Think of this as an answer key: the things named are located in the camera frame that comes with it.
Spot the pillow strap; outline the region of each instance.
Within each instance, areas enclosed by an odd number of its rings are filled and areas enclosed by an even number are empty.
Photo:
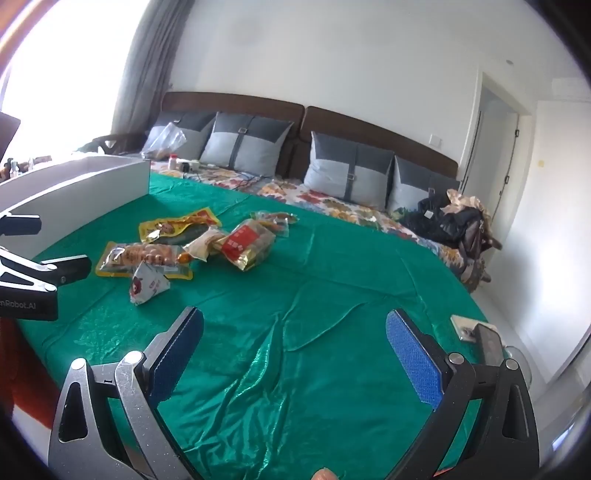
[[[353,182],[355,181],[355,165],[357,165],[357,155],[359,153],[359,147],[355,147],[355,158],[349,163],[349,171],[347,172],[347,184],[345,186],[345,196],[343,200],[346,202],[351,201],[351,193],[353,191]]]
[[[248,132],[248,128],[251,126],[251,123],[254,120],[254,118],[254,115],[247,117],[247,120],[244,123],[244,127],[240,127],[238,129],[238,136],[236,137],[236,141],[234,142],[234,148],[232,149],[230,160],[228,162],[228,168],[230,170],[234,170],[234,164],[236,163],[236,157],[238,156],[238,151],[240,150],[240,146],[242,145],[242,139],[244,138],[244,135],[246,135],[246,133]]]

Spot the transparent wrapper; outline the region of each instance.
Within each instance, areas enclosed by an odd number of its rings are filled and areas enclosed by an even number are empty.
[[[146,160],[162,160],[177,151],[186,142],[187,138],[183,131],[170,122],[147,148],[144,147],[140,154]]]
[[[210,226],[222,226],[209,208],[201,208],[182,217],[158,218],[139,224],[139,239],[144,243],[185,245],[205,233]]]
[[[212,253],[212,244],[226,236],[228,236],[227,232],[211,226],[203,235],[185,245],[184,249],[192,258],[206,262],[209,254]]]
[[[131,277],[140,263],[145,261],[156,267],[167,278],[191,280],[193,271],[181,256],[182,253],[184,253],[183,248],[179,245],[109,242],[96,266],[95,273],[99,277]]]
[[[263,227],[273,232],[276,236],[290,236],[290,224],[296,223],[298,217],[285,212],[252,212],[251,218],[257,220]]]
[[[246,271],[266,259],[274,242],[274,233],[249,218],[213,245],[231,263]]]
[[[158,267],[142,262],[131,279],[129,300],[134,305],[142,305],[169,288],[169,280],[158,270]]]

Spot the red cloth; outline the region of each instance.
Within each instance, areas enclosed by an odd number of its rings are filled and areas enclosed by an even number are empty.
[[[59,396],[16,322],[0,318],[0,403],[4,410],[11,414],[17,405],[50,429]]]

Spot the white open box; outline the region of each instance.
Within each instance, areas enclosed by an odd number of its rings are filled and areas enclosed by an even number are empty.
[[[0,216],[39,215],[37,235],[0,236],[0,245],[32,258],[81,226],[148,194],[150,162],[93,155],[49,164],[0,184]]]

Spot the finger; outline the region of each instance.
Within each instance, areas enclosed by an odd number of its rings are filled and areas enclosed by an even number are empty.
[[[339,477],[327,468],[321,468],[314,474],[312,480],[339,480]]]

